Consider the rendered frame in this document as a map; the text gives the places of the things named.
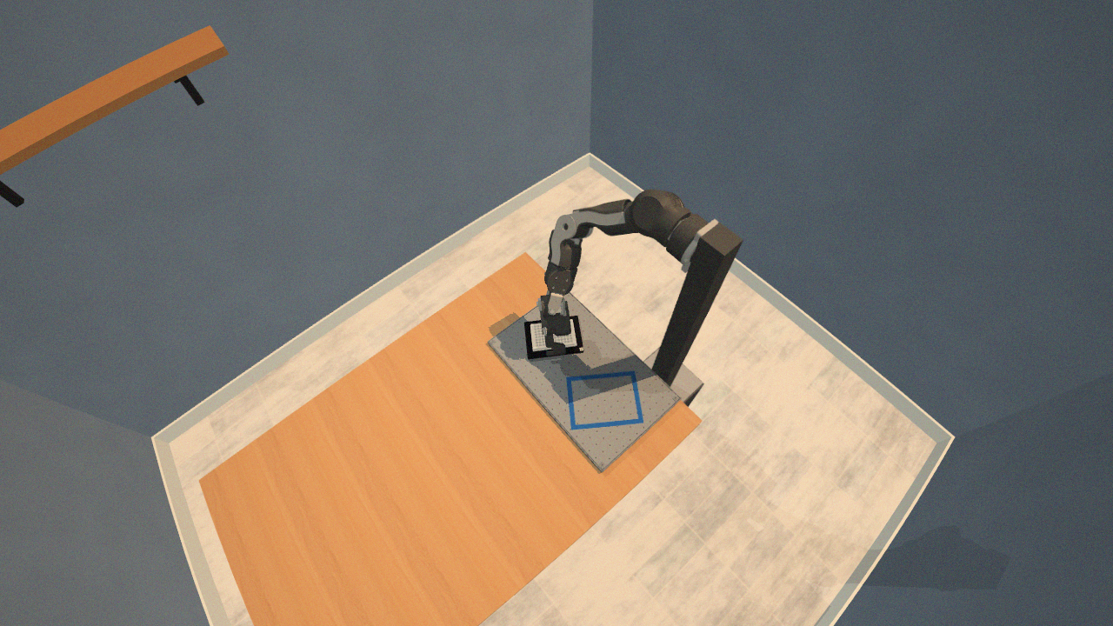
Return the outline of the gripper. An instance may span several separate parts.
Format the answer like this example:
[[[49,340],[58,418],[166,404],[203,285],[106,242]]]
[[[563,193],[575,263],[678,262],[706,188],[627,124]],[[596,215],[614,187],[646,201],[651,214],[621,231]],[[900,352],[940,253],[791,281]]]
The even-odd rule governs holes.
[[[569,336],[571,334],[571,320],[568,309],[568,303],[562,300],[563,316],[548,316],[543,317],[543,310],[540,310],[542,330],[544,331],[545,345],[546,348],[552,348],[553,351],[546,351],[546,356],[555,356],[556,354],[567,354],[567,348],[564,343],[554,342],[554,336]],[[546,326],[546,327],[545,327]]]

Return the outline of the black rectangular frame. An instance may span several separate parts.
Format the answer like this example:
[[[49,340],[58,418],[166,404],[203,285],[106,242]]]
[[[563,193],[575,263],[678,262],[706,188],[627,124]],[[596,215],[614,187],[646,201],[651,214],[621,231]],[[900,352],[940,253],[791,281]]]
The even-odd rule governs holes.
[[[582,346],[581,331],[580,331],[580,326],[579,326],[579,316],[570,316],[570,317],[572,317],[573,323],[574,323],[574,336],[577,336],[577,346],[568,346],[567,348],[567,354],[582,353],[583,352],[583,346]],[[531,325],[533,323],[541,323],[541,320],[531,321],[531,322],[524,322],[528,359],[548,358],[546,356],[546,351],[553,351],[553,350],[533,351],[532,340],[531,340]]]

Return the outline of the blue tape outline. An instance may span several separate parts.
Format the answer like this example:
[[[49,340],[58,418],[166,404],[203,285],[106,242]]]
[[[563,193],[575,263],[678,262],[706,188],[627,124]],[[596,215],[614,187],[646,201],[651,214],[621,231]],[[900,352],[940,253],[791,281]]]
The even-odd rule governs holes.
[[[571,381],[587,380],[587,379],[607,379],[607,376],[631,376],[632,384],[633,384],[633,390],[636,390],[637,419],[623,420],[623,421],[615,421],[614,423],[588,423],[588,424],[579,424],[579,426],[577,426],[577,421],[574,421],[574,404],[573,404]],[[607,374],[589,374],[588,376],[567,376],[567,390],[568,390],[569,408],[570,408],[570,415],[571,415],[571,430],[582,430],[582,429],[591,429],[591,428],[600,428],[600,427],[609,427],[609,426],[627,426],[627,424],[643,423],[643,408],[641,408],[640,397],[639,397],[639,393],[637,393],[636,371],[626,371],[626,372],[607,373]]]

